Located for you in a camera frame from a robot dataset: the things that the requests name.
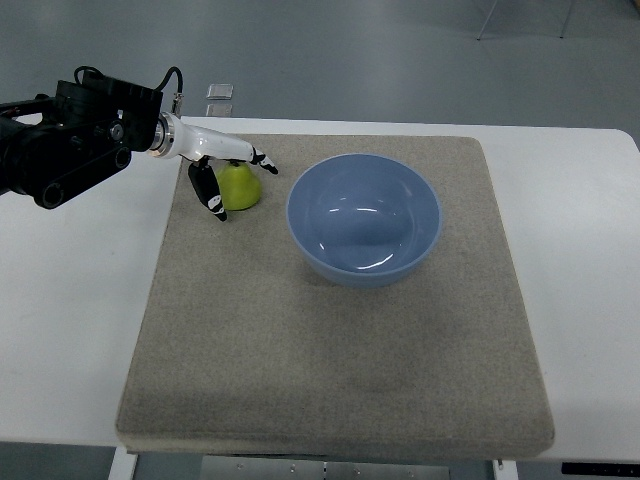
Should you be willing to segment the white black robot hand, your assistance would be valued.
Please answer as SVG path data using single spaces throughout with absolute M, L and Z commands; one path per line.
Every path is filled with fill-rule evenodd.
M 271 159 L 245 140 L 232 135 L 183 123 L 176 115 L 161 112 L 149 155 L 182 157 L 191 163 L 188 176 L 200 203 L 216 218 L 227 220 L 217 177 L 209 161 L 220 160 L 258 165 L 273 175 L 278 169 Z

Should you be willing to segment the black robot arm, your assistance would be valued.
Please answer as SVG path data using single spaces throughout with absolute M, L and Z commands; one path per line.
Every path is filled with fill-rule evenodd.
M 59 81 L 53 96 L 1 106 L 1 191 L 31 197 L 55 209 L 128 167 L 135 152 L 167 140 L 161 116 L 163 90 L 148 88 L 80 66 L 72 81 Z

